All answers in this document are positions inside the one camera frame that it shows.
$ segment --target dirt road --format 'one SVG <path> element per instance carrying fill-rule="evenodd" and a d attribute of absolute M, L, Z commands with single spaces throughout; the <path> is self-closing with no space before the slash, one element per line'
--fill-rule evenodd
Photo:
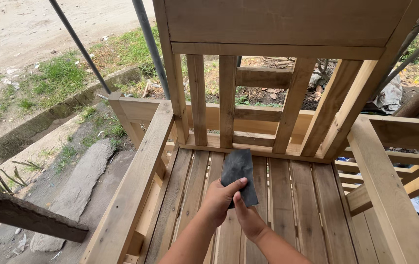
<path fill-rule="evenodd" d="M 151 0 L 143 0 L 154 17 Z M 58 0 L 72 27 L 87 44 L 139 26 L 131 0 Z M 0 0 L 0 74 L 21 68 L 76 45 L 47 0 Z"/>

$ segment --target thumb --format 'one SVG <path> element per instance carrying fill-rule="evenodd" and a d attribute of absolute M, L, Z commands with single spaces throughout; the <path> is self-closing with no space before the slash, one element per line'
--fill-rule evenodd
<path fill-rule="evenodd" d="M 248 182 L 247 178 L 246 177 L 243 177 L 243 178 L 240 178 L 240 179 L 236 180 L 235 182 L 227 185 L 224 188 L 226 190 L 226 194 L 229 197 L 234 196 L 234 194 L 236 193 L 236 191 L 244 188 L 245 185 L 247 185 L 247 182 Z"/>

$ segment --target sandpaper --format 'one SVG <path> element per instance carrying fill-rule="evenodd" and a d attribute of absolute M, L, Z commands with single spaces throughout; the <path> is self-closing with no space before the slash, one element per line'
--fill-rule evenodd
<path fill-rule="evenodd" d="M 249 148 L 233 150 L 226 156 L 221 175 L 221 184 L 226 187 L 243 177 L 246 177 L 248 181 L 247 185 L 240 189 L 242 199 L 247 207 L 257 205 L 258 198 L 255 192 L 255 184 L 253 183 L 252 153 Z M 230 208 L 234 208 L 233 200 L 230 202 Z"/>

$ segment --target wooden chair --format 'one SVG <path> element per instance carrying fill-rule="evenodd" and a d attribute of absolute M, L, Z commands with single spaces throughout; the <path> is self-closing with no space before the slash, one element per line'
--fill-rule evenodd
<path fill-rule="evenodd" d="M 314 263 L 419 263 L 419 217 L 409 201 L 419 191 L 419 154 L 384 150 L 419 149 L 419 119 L 360 115 L 419 16 L 419 0 L 154 0 L 154 9 L 171 100 L 110 95 L 137 154 L 82 263 L 158 262 L 220 177 L 225 153 L 241 148 L 252 151 L 261 217 Z M 203 55 L 219 55 L 219 104 L 205 102 Z M 293 71 L 244 68 L 237 55 L 296 62 Z M 300 110 L 317 58 L 339 62 L 317 110 Z M 282 109 L 236 106 L 236 86 L 288 93 Z M 336 162 L 339 155 L 356 163 Z M 267 261 L 229 210 L 205 263 Z"/>

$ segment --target wooden post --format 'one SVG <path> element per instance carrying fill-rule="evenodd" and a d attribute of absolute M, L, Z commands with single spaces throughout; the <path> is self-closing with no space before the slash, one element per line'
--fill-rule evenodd
<path fill-rule="evenodd" d="M 0 223 L 79 243 L 89 231 L 86 225 L 1 192 Z"/>

